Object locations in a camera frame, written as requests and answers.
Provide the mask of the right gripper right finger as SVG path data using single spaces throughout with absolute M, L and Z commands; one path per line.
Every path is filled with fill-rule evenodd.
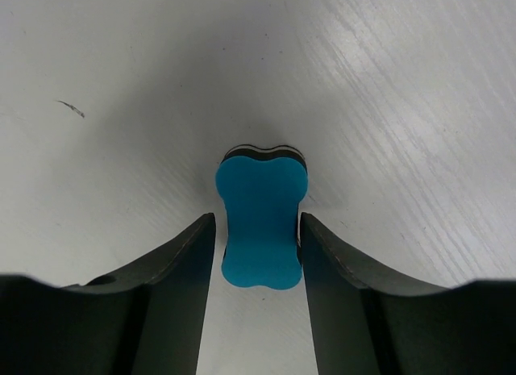
M 312 214 L 300 230 L 319 373 L 455 373 L 453 335 L 428 298 L 442 286 L 390 268 Z

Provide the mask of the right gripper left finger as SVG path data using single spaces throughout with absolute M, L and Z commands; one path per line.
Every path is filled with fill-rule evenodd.
M 115 373 L 196 373 L 215 235 L 214 214 L 206 213 L 131 263 L 66 287 L 94 298 L 130 295 Z

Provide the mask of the blue whiteboard eraser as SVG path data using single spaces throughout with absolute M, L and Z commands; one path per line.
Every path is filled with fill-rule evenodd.
M 301 152 L 289 145 L 230 149 L 215 174 L 227 215 L 221 270 L 230 284 L 289 290 L 302 279 L 299 205 L 308 191 Z

